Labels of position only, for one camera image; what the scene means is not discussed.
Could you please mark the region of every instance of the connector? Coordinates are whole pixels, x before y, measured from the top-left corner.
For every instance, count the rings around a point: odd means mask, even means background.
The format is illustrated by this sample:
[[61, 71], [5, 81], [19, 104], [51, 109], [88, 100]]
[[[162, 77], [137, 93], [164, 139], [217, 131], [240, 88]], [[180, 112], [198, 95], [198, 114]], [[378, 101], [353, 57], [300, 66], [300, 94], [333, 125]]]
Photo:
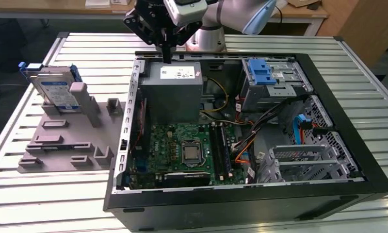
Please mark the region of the connector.
[[234, 143], [232, 143], [232, 145], [230, 145], [230, 150], [232, 150], [232, 152], [236, 152], [238, 149], [234, 147]]
[[312, 126], [312, 120], [306, 119], [305, 121], [300, 122], [300, 128], [302, 130], [310, 130], [313, 128]]
[[325, 135], [330, 131], [336, 131], [333, 127], [314, 127], [312, 130], [312, 134], [313, 136]]
[[41, 63], [30, 63], [27, 66], [26, 66], [26, 64], [25, 64], [25, 62], [19, 62], [19, 64], [18, 64], [18, 68], [19, 69], [25, 69], [25, 70], [35, 70], [35, 71], [38, 71], [38, 70], [41, 70], [41, 68], [42, 68], [42, 64]]

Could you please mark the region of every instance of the open computer tower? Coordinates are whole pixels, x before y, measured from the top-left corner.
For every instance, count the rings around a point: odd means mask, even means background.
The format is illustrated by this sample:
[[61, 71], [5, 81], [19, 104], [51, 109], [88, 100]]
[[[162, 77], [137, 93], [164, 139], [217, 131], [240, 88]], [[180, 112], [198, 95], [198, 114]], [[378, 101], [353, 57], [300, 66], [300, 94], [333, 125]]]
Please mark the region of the open computer tower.
[[320, 219], [388, 179], [306, 54], [138, 52], [104, 210], [130, 231]]

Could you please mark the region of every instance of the power supply label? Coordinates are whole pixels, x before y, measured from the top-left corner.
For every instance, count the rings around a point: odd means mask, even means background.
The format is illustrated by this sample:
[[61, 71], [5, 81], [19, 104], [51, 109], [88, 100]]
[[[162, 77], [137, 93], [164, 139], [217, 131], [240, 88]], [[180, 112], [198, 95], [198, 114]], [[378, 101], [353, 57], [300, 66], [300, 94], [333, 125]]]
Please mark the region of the power supply label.
[[161, 67], [160, 79], [194, 79], [194, 67]]

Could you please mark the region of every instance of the ram slot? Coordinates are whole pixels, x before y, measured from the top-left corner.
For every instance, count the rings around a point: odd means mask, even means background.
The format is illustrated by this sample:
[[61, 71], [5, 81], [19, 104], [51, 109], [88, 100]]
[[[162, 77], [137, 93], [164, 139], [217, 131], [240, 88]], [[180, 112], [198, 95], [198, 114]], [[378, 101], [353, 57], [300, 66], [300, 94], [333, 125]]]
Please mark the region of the ram slot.
[[214, 164], [214, 174], [217, 180], [224, 180], [224, 166], [222, 166], [222, 154], [220, 152], [220, 144], [221, 137], [220, 129], [217, 126], [209, 125], [209, 139], [210, 139], [210, 148], [212, 148], [212, 156], [213, 156], [213, 164]]
[[228, 144], [225, 142], [225, 133], [224, 133], [224, 126], [220, 126], [221, 131], [221, 141], [222, 141], [222, 148], [221, 148], [221, 154], [222, 154], [222, 163], [224, 163], [224, 174], [225, 178], [232, 177], [232, 164], [230, 164], [230, 154], [228, 150]]

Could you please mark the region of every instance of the orange wire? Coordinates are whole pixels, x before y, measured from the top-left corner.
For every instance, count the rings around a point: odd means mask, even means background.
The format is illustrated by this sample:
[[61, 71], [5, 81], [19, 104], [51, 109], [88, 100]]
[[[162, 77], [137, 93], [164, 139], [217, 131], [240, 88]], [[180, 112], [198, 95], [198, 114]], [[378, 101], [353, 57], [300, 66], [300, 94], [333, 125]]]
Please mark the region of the orange wire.
[[[312, 122], [312, 126], [320, 127], [318, 124], [316, 124], [314, 122]], [[302, 144], [304, 143], [304, 133], [302, 133], [302, 129], [301, 128], [298, 129], [298, 134], [300, 134], [300, 141], [301, 141], [301, 144]]]
[[240, 112], [236, 112], [236, 123], [245, 123], [245, 121], [240, 121], [240, 119], [238, 119], [238, 115], [240, 115]]
[[245, 147], [244, 147], [242, 150], [240, 151], [240, 153], [238, 153], [238, 155], [237, 155], [237, 157], [236, 157], [236, 159], [234, 159], [234, 162], [236, 162], [236, 163], [242, 163], [242, 162], [246, 162], [246, 163], [248, 163], [248, 161], [245, 161], [245, 160], [238, 160], [238, 158], [240, 158], [240, 156], [242, 155], [242, 153], [245, 152], [246, 148], [250, 146], [250, 144], [252, 144], [254, 138], [256, 138], [256, 137], [253, 137], [252, 141], [249, 141], [249, 143], [245, 145]]

